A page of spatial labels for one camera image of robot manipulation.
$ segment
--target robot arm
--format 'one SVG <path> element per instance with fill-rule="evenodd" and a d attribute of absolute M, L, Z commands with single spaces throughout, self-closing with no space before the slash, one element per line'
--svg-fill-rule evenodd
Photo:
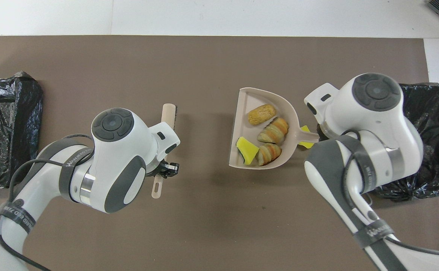
<path fill-rule="evenodd" d="M 416 173 L 421 164 L 422 142 L 402 101 L 393 79 L 373 73 L 340 90 L 324 84 L 313 91 L 305 103 L 330 139 L 311 149 L 305 171 L 378 269 L 439 269 L 438 251 L 400 242 L 361 196 Z"/>
<path fill-rule="evenodd" d="M 164 161 L 180 144 L 165 122 L 148 128 L 133 112 L 113 108 L 94 118 L 91 132 L 94 149 L 70 138 L 45 147 L 18 192 L 0 207 L 0 239 L 6 244 L 0 243 L 0 270 L 27 270 L 4 248 L 21 256 L 27 234 L 52 198 L 112 213 L 133 201 L 144 177 L 171 177 L 178 171 L 178 164 Z"/>

